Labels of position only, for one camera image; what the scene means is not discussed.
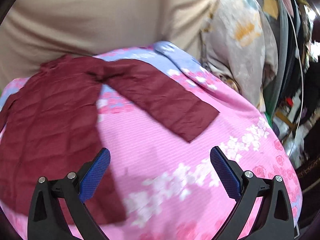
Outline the maroon quilted jacket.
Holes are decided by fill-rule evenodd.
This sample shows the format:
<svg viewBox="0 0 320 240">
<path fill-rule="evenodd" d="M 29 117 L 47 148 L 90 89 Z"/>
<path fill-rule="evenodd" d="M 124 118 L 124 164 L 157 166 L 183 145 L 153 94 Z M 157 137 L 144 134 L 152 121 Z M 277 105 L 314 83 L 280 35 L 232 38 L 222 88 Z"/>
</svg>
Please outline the maroon quilted jacket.
<svg viewBox="0 0 320 240">
<path fill-rule="evenodd" d="M 186 142 L 219 115 L 144 61 L 66 55 L 44 63 L 1 110 L 1 201 L 12 211 L 28 214 L 38 176 L 57 179 L 102 149 L 96 102 L 104 84 Z"/>
</svg>

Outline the pink floral bed sheet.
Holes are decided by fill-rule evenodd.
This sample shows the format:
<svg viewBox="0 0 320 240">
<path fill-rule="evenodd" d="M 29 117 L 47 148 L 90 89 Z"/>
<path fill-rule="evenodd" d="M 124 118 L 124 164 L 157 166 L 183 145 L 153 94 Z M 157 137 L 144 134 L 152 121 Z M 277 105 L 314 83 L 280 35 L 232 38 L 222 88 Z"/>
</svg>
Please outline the pink floral bed sheet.
<svg viewBox="0 0 320 240">
<path fill-rule="evenodd" d="M 265 117 L 246 99 L 168 42 L 118 49 L 100 58 L 147 62 L 220 113 L 186 143 L 112 88 L 101 88 L 97 128 L 110 150 L 127 215 L 124 223 L 101 226 L 110 239 L 211 239 L 235 205 L 210 162 L 214 146 L 257 177 L 280 175 L 298 220 L 302 192 L 294 168 Z"/>
</svg>

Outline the grey floral hanging cloth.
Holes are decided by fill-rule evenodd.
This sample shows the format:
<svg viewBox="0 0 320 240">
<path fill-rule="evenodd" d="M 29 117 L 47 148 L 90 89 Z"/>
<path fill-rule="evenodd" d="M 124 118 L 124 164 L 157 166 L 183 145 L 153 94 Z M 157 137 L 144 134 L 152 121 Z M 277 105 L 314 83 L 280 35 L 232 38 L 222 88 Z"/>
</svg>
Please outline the grey floral hanging cloth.
<svg viewBox="0 0 320 240">
<path fill-rule="evenodd" d="M 201 45 L 204 66 L 264 113 L 263 90 L 278 72 L 278 50 L 257 0 L 210 0 Z"/>
</svg>

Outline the beige curtain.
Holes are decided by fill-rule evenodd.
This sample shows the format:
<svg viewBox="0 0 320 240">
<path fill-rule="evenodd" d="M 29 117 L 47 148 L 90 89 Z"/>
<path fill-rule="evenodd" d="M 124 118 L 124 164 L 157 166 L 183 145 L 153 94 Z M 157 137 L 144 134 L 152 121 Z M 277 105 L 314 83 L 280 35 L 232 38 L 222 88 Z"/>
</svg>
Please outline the beige curtain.
<svg viewBox="0 0 320 240">
<path fill-rule="evenodd" d="M 212 0 L 16 0 L 1 23 L 1 87 L 65 54 L 170 41 L 200 58 Z"/>
</svg>

